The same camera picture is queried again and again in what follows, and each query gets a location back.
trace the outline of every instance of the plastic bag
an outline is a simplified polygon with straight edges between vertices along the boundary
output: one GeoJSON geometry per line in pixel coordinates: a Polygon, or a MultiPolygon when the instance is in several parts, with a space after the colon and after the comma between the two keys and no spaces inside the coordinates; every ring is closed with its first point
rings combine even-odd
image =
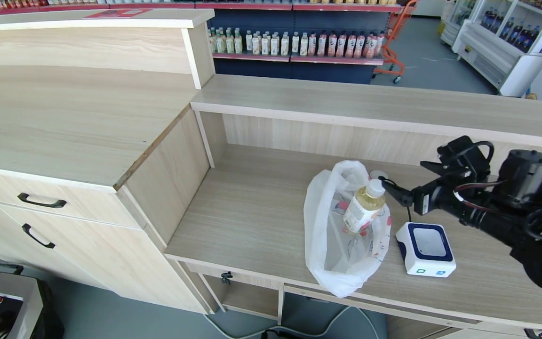
{"type": "Polygon", "coordinates": [[[319,285],[339,298],[352,294],[378,270],[390,242],[390,210],[378,213],[370,227],[349,233],[342,221],[353,195],[367,185],[359,161],[341,161],[319,173],[307,189],[304,204],[305,259],[319,285]]]}

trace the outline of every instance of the shopping cart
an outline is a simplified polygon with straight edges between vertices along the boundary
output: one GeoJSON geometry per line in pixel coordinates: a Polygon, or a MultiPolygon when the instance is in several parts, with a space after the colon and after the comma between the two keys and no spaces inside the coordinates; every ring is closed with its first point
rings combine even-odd
{"type": "Polygon", "coordinates": [[[405,72],[405,65],[398,60],[398,55],[390,48],[390,42],[396,40],[399,36],[400,30],[403,29],[413,14],[413,11],[415,11],[416,4],[417,0],[410,0],[398,13],[392,13],[390,15],[386,43],[382,46],[383,64],[390,64],[390,67],[388,69],[377,67],[375,73],[372,75],[372,79],[376,77],[377,73],[388,73],[396,75],[396,78],[392,81],[393,83],[398,84],[400,82],[400,77],[402,77],[405,72]],[[398,67],[398,71],[393,71],[394,65],[398,67]]]}

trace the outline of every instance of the floor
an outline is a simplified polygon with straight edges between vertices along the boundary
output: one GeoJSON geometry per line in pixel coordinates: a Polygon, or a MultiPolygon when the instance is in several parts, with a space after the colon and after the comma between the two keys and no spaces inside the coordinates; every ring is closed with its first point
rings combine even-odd
{"type": "MultiPolygon", "coordinates": [[[[469,65],[456,61],[456,55],[440,42],[437,27],[438,20],[412,18],[400,38],[393,42],[392,48],[406,65],[398,86],[495,94],[495,89],[469,65]]],[[[393,79],[393,75],[381,74],[372,84],[395,86],[393,79]]],[[[119,298],[112,292],[65,281],[43,272],[26,270],[23,274],[44,279],[51,285],[56,310],[66,326],[65,339],[224,338],[200,314],[119,298]]],[[[341,305],[290,294],[286,296],[284,305],[284,325],[306,333],[319,333],[342,308],[341,305]]],[[[379,339],[385,339],[385,317],[368,314],[379,339]]],[[[211,318],[235,337],[275,324],[271,320],[236,312],[219,312],[211,318]]],[[[375,339],[375,335],[363,316],[357,310],[349,309],[323,338],[375,339]]]]}

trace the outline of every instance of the drawer handle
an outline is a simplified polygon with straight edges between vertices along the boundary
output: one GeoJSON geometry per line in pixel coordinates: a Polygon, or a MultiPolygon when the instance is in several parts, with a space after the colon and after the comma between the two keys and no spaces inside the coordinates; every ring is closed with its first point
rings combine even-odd
{"type": "Polygon", "coordinates": [[[54,202],[53,204],[42,204],[41,202],[29,202],[28,201],[29,195],[26,193],[20,193],[18,194],[18,198],[22,202],[26,202],[27,204],[34,204],[37,206],[43,206],[43,207],[51,207],[51,208],[62,208],[66,204],[66,200],[58,200],[57,202],[54,202]]]}
{"type": "Polygon", "coordinates": [[[54,244],[53,242],[50,242],[50,243],[47,244],[47,245],[46,245],[46,244],[43,244],[43,243],[41,242],[41,240],[35,238],[35,236],[31,234],[31,226],[28,225],[28,224],[22,225],[22,230],[24,231],[24,233],[28,234],[28,236],[30,236],[34,241],[37,241],[37,242],[38,242],[39,244],[41,244],[41,246],[43,246],[43,247],[47,247],[48,249],[53,249],[53,248],[56,246],[56,244],[54,244]]]}

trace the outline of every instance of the bottle label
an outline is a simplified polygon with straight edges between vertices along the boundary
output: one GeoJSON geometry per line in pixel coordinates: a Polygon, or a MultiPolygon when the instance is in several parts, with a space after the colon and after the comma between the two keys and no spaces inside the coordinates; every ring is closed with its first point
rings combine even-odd
{"type": "Polygon", "coordinates": [[[365,225],[370,223],[378,214],[379,210],[366,210],[356,197],[353,197],[351,203],[344,213],[344,224],[353,233],[359,233],[365,225]]]}

